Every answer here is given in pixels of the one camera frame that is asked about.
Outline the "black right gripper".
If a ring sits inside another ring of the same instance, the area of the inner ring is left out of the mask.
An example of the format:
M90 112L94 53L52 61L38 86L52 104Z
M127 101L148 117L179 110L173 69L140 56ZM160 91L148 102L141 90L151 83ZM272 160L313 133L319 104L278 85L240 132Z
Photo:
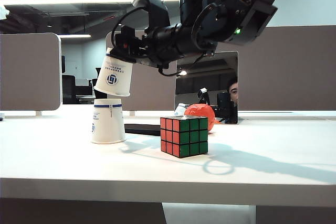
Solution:
M128 63L140 63L155 68L167 68L190 49L190 29L181 24L156 28L138 38L135 29L123 25L113 38L114 48L106 55Z

